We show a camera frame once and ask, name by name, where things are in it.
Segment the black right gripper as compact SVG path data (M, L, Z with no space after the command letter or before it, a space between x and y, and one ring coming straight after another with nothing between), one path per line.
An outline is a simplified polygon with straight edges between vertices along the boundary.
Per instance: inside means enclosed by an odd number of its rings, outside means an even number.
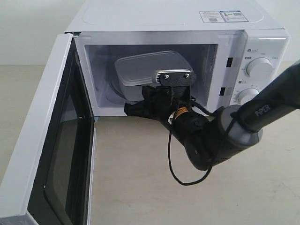
M142 87L143 101L124 104L127 116L137 116L166 122L171 114L180 122L194 122L195 114L191 112L191 94L185 92L182 97L172 94L169 87Z

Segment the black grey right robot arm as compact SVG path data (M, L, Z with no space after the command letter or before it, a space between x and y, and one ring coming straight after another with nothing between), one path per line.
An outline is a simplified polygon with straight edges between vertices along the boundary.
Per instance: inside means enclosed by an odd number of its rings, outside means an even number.
M195 75L160 72L158 87L145 86L143 100L125 104L128 116L160 121L184 146L192 165L206 171L261 140L263 128L300 107L300 64L294 63L252 100L199 114L192 100Z

